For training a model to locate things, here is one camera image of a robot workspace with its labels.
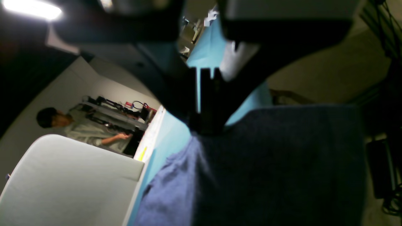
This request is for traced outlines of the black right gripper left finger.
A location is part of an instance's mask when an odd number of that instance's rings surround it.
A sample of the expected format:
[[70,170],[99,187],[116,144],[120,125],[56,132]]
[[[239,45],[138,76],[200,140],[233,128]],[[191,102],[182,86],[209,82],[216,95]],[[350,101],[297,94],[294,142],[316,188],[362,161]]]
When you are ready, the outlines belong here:
[[173,116],[189,125],[196,114],[196,70],[182,60],[175,42],[142,42],[135,47],[143,64],[135,76]]

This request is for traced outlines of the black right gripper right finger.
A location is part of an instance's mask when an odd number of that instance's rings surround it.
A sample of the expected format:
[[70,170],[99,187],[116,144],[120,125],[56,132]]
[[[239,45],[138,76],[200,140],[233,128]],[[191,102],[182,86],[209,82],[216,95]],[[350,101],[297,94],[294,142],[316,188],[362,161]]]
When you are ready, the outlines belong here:
[[228,69],[201,70],[201,134],[219,134],[248,95],[288,64],[341,42],[348,30],[297,31],[259,41],[235,40],[225,56]]

